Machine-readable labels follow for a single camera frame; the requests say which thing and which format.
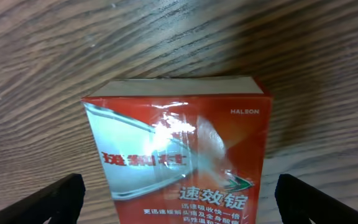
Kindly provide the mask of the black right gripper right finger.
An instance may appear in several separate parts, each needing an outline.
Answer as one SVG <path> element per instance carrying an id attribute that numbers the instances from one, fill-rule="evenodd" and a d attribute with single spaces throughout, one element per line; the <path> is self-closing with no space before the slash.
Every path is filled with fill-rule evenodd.
<path id="1" fill-rule="evenodd" d="M 283 224 L 358 224 L 358 211 L 290 174 L 281 174 L 275 199 Z"/>

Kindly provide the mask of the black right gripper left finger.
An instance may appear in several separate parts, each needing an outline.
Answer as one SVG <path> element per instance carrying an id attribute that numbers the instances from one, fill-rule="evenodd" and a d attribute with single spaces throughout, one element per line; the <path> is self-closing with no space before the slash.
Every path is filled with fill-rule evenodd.
<path id="1" fill-rule="evenodd" d="M 0 210 L 0 224 L 76 224 L 85 192 L 82 175 L 70 174 Z"/>

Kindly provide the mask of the red medicine sachet box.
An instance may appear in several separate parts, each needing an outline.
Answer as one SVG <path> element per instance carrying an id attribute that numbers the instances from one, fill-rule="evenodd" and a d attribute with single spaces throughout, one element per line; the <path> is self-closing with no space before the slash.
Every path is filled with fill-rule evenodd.
<path id="1" fill-rule="evenodd" d="M 272 96 L 254 78 L 114 80 L 82 104 L 121 223 L 255 223 Z"/>

